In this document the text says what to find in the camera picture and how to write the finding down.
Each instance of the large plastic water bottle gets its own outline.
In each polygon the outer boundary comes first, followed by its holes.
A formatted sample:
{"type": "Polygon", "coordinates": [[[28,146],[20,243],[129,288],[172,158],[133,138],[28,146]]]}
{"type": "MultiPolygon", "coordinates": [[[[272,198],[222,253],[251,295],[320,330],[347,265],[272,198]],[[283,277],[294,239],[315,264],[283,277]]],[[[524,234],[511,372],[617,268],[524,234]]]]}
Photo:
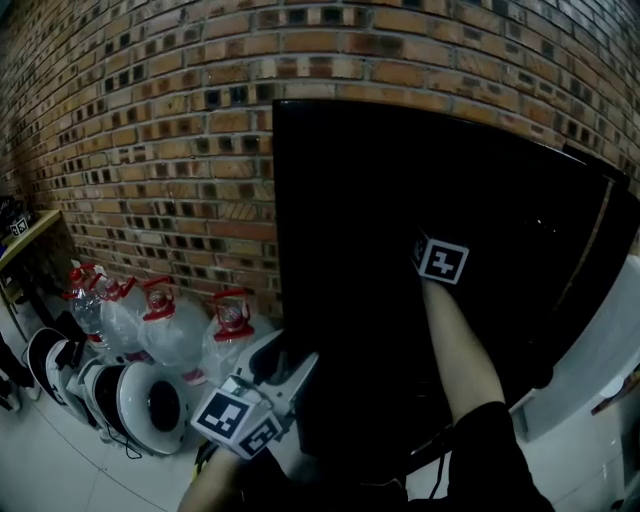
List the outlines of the large plastic water bottle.
{"type": "Polygon", "coordinates": [[[130,277],[124,285],[111,277],[107,279],[102,295],[102,328],[114,352],[120,356],[120,362],[150,360],[149,354],[138,342],[138,329],[142,323],[146,300],[144,292],[134,286],[135,283],[134,277],[130,277]]]}
{"type": "Polygon", "coordinates": [[[202,339],[200,367],[208,381],[220,386],[233,371],[242,351],[274,328],[267,318],[251,315],[245,290],[216,293],[213,303],[215,315],[202,339]]]}
{"type": "Polygon", "coordinates": [[[71,292],[63,294],[63,298],[69,300],[71,316],[87,335],[91,347],[99,356],[104,356],[110,345],[100,321],[101,300],[93,291],[101,276],[90,274],[93,268],[94,265],[87,263],[71,270],[71,292]]]}
{"type": "Polygon", "coordinates": [[[176,299],[162,290],[152,289],[168,282],[169,277],[160,277],[144,285],[149,291],[148,307],[138,339],[168,372],[181,376],[191,386],[197,386],[205,381],[199,366],[202,335],[209,325],[209,317],[195,302],[183,297],[176,299]]]}

